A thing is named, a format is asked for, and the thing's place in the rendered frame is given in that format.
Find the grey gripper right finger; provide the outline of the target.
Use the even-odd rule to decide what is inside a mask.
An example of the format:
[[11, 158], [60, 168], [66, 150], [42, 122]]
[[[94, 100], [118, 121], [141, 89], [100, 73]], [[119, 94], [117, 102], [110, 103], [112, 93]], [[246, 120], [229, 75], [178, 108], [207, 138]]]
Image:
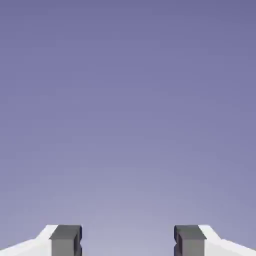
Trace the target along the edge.
[[175, 225], [173, 256], [256, 256], [256, 250], [222, 239], [207, 224]]

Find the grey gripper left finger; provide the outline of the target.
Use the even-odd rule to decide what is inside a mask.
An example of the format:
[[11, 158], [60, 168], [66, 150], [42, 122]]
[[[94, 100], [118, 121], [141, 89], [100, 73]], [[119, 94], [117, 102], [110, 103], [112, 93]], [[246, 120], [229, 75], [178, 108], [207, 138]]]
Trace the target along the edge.
[[48, 224], [34, 239], [0, 250], [0, 256], [83, 256], [81, 225]]

